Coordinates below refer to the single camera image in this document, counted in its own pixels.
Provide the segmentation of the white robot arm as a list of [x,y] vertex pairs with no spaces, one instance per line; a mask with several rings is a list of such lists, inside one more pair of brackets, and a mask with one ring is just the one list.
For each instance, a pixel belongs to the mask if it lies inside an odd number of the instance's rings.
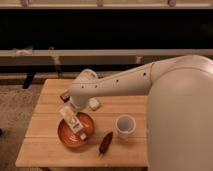
[[213,60],[180,56],[102,79],[84,70],[69,92],[77,109],[92,97],[146,95],[149,171],[213,171]]

